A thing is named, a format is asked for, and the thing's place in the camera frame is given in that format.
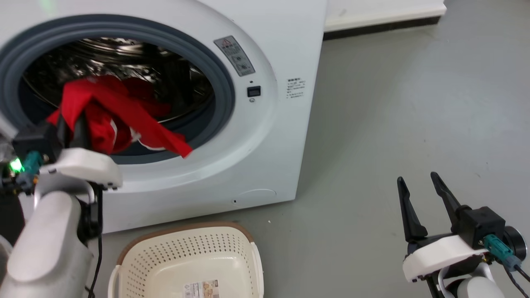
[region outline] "floor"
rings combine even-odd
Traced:
[[[396,179],[430,234],[448,232],[430,171],[530,239],[530,2],[446,5],[438,26],[324,43],[294,202],[105,235],[96,297],[129,241],[214,220],[253,234],[266,297],[428,297],[401,269]],[[493,273],[506,297],[520,296],[500,265]]]

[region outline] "red cloth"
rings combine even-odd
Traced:
[[[120,81],[107,75],[68,82],[60,109],[48,117],[57,124],[59,113],[73,130],[82,111],[89,122],[93,150],[111,154],[125,150],[133,141],[131,128],[141,134],[142,144],[180,154],[191,153],[184,136],[175,134],[153,117],[169,113],[168,104],[157,103],[153,87],[139,78]]]

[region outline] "washing machine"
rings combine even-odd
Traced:
[[[89,75],[152,83],[185,159],[113,155],[104,232],[293,200],[326,0],[17,0],[0,4],[0,128],[10,138]]]

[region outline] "white plastic basket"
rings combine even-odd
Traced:
[[[108,298],[116,290],[119,298],[263,298],[260,254],[252,236],[230,222],[156,232],[124,248]]]

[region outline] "black baseboard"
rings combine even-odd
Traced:
[[[366,27],[325,32],[324,40],[346,38],[346,37],[392,31],[392,30],[397,30],[397,29],[405,29],[405,28],[411,28],[411,27],[435,25],[438,23],[438,21],[440,21],[440,18],[441,16],[432,16],[432,17],[425,17],[423,19],[408,20],[408,21],[401,21],[401,22],[386,23],[386,24],[372,25],[372,26],[366,26]]]

